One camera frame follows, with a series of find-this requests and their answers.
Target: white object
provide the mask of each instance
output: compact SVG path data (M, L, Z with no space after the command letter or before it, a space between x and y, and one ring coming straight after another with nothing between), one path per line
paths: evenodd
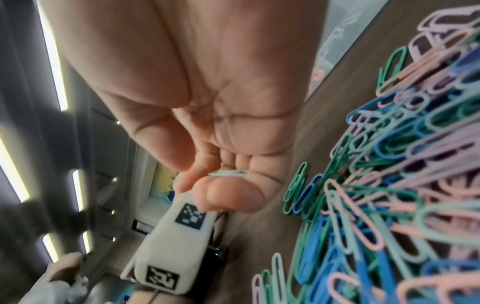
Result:
M192 192L181 194L147 235L120 275L173 294L187 293L209 244L217 212L201 213Z

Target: pile of paper clips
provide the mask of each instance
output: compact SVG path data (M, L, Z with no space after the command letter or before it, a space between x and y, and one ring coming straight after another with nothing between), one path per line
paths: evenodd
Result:
M479 15L425 18L413 63L404 47L391 77L380 69L378 98L347 115L325 172L304 188L300 166L283 198L303 219L285 292L274 256L254 302L480 303Z

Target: hand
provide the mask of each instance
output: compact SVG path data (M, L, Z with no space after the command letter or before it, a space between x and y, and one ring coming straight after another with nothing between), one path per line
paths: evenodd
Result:
M286 181L322 0L44 0L60 51L202 210ZM249 170L245 178L209 172Z

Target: ceiling light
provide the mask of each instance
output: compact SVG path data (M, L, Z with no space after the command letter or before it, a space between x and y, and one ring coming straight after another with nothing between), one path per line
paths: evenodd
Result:
M10 157L7 148L5 147L2 139L0 138L0 166L4 174L6 175L10 185L15 191L20 202L25 202L30 198L30 194L25 187L22 178L20 177L17 168L15 167L12 158Z
M92 250L91 246L90 246L90 234L88 231L85 231L82 235L81 235L81 238L83 240L83 246L85 247L85 252L86 253L90 253L90 251Z
M73 177L73 186L75 187L76 203L78 205L78 211L80 212L85 209L84 196L82 194L82 183L80 181L80 171L75 170L72 173L72 177Z
M46 234L42 239L43 245L45 246L46 251L48 252L48 255L50 256L50 259L52 262L56 262L59 260L59 254L57 250L55 249L54 243L52 242L52 237L50 234Z
M62 66L60 64L60 56L55 42L54 32L50 26L50 22L45 15L40 3L37 2L38 14L40 15L40 23L43 31L43 38L45 39L46 51L48 53L48 60L50 61L51 74L53 75L53 82L55 83L56 96L60 110L65 111L69 108L67 102L67 93L65 91L64 76L62 74Z

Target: table surface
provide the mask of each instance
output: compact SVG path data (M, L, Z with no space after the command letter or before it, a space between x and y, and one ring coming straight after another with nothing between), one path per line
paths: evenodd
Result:
M390 0L305 104L288 180L304 161L307 181L325 170L331 148L347 128L345 116L375 97L379 68L416 35L424 17L439 9L473 4L478 1ZM287 187L255 214L228 216L221 243L230 247L230 255L216 274L206 303L250 303L252 277L271 268L275 252L282 255L288 272L301 219L282 212Z

